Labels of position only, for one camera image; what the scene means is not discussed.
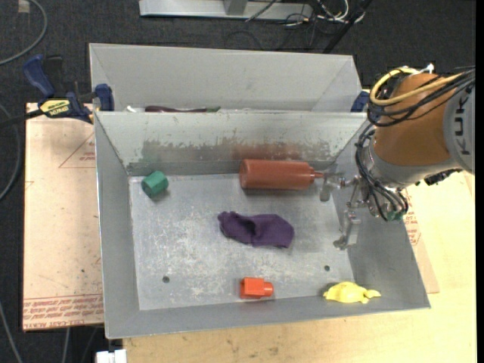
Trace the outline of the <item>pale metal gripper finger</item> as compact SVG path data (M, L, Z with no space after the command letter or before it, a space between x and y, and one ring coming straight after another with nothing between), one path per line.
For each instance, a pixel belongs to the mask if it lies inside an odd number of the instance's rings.
M341 235L334 241L334 246L339 250L346 250L356 245L361 224L360 215L355 210L347 209L340 223Z
M323 183L319 192L319 200L321 202L327 202L335 190L342 190L350 185L352 185L352 179L345 177L343 173L326 172L323 174Z

